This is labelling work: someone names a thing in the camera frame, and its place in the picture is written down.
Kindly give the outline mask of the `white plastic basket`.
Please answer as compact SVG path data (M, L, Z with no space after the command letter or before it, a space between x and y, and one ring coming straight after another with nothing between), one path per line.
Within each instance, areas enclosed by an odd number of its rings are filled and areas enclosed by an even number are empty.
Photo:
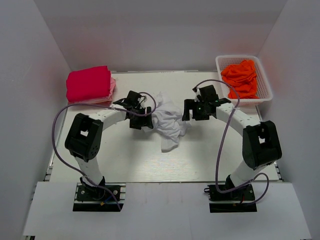
M272 90L260 60L252 55L220 55L215 59L222 96L241 106L271 101Z

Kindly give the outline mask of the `white t shirt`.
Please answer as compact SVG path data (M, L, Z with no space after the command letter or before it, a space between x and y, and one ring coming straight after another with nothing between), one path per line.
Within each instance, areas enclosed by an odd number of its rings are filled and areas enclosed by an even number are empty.
M144 132L155 131L161 136L161 151L170 152L179 146L180 138L185 136L192 125L183 121L182 110L161 91L156 97L156 109L151 115L153 128L142 127Z

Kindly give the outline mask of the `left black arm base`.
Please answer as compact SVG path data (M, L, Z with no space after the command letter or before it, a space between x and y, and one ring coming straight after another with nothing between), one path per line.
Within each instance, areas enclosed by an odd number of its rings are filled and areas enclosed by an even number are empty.
M125 203L126 184L111 183L106 184L105 187L115 196L120 208L108 191L103 189L96 190L94 187L88 188L78 183L75 190L72 211L99 213L120 212Z

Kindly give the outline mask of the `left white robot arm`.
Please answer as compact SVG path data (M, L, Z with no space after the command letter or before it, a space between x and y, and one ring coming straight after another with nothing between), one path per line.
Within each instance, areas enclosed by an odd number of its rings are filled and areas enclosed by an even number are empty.
M88 193L94 199L99 200L106 193L105 178L97 160L103 131L125 120L129 120L131 129L152 129L152 113L156 110L157 104L154 102L154 107L144 106L145 101L145 92L131 90L126 98L113 102L97 113L75 115L64 146L78 163L83 174L81 183L89 186Z

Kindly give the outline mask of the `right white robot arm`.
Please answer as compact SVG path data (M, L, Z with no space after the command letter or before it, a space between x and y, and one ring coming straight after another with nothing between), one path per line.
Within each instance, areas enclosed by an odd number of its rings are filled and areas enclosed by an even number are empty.
M226 194L236 200L244 193L244 187L249 185L262 170L282 157L282 149L274 122L258 121L238 109L227 98L219 98L213 85L194 87L194 99L184 101L183 121L190 119L206 121L210 117L224 122L220 148L223 147L227 131L234 129L242 137L242 162L225 180L225 189L217 184L220 194Z

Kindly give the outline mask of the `folded magenta t shirt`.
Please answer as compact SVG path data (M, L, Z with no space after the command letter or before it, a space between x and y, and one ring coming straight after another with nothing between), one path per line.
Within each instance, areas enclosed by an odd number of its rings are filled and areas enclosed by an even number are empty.
M66 98L70 103L109 101L115 86L106 65L72 71L66 79Z

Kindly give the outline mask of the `orange t shirt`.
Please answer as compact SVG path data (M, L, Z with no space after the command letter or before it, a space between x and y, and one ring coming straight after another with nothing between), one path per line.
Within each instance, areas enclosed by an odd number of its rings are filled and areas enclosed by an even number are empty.
M221 72L222 80L229 84L228 98L237 99L258 99L257 74L253 60L243 60L239 64L228 65Z

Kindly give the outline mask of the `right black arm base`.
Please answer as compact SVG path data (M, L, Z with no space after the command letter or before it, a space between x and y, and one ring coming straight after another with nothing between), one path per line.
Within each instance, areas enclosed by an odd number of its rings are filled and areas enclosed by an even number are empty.
M229 193L220 193L214 184L204 188L208 195L210 213L255 213L257 206L252 185Z

